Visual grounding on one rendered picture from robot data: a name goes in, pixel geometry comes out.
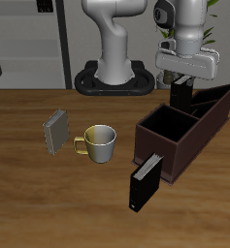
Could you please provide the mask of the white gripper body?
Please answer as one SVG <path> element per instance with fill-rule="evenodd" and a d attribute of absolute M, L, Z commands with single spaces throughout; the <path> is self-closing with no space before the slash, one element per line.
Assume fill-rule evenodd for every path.
<path fill-rule="evenodd" d="M 197 54 L 182 57 L 174 51 L 160 48 L 155 55 L 155 66 L 158 69 L 181 73 L 187 76 L 212 80 L 217 74 L 219 53 L 214 49 L 201 48 Z"/>

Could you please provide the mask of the black book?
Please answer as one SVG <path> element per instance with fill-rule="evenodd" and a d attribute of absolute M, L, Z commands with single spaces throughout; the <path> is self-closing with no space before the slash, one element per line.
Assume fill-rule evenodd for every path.
<path fill-rule="evenodd" d="M 192 99 L 192 87 L 186 85 L 191 76 L 182 76 L 171 83 L 170 106 L 189 113 Z"/>
<path fill-rule="evenodd" d="M 163 157 L 152 153 L 130 175 L 129 207 L 139 212 L 159 188 Z"/>

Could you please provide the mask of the dark brown desk caddy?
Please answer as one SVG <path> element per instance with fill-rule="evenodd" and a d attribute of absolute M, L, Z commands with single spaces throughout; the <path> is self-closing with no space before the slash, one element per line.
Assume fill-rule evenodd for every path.
<path fill-rule="evenodd" d="M 161 179 L 172 185 L 228 120 L 230 84 L 197 91 L 190 112 L 162 104 L 136 124 L 132 163 L 163 158 Z"/>

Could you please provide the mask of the grey book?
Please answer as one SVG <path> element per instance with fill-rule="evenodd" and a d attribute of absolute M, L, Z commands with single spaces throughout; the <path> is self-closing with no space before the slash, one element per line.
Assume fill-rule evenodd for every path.
<path fill-rule="evenodd" d="M 43 129 L 48 153 L 54 155 L 70 137 L 67 111 L 58 109 L 43 124 Z"/>

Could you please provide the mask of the yellow and white mug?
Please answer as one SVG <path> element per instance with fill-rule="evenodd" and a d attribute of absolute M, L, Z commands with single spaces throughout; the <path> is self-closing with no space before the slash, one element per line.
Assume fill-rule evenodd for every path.
<path fill-rule="evenodd" d="M 115 148 L 116 132 L 107 125 L 93 125 L 84 131 L 82 137 L 75 137 L 74 150 L 77 154 L 88 155 L 97 163 L 104 164 L 112 159 Z M 78 149 L 78 142 L 83 141 L 86 150 Z"/>

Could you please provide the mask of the black books on shelf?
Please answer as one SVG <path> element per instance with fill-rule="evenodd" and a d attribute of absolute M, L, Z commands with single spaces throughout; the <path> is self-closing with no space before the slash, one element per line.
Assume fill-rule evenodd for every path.
<path fill-rule="evenodd" d="M 52 0 L 36 0 L 37 10 L 39 13 L 52 13 Z"/>

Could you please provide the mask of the grey shelf unit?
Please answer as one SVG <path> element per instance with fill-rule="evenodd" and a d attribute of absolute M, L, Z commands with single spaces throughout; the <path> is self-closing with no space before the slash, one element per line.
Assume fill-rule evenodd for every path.
<path fill-rule="evenodd" d="M 0 89 L 70 89 L 64 0 L 0 0 Z"/>

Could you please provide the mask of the flat black base plate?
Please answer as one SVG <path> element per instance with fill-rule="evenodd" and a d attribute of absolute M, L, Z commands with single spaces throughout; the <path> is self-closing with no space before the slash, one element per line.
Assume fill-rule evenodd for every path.
<path fill-rule="evenodd" d="M 75 87 L 79 93 L 86 96 L 143 96 L 149 94 L 155 85 L 154 76 L 145 69 L 140 60 L 131 61 L 135 74 L 128 82 L 121 85 L 108 85 L 94 76 L 97 71 L 97 61 L 87 61 L 84 69 L 75 77 Z"/>

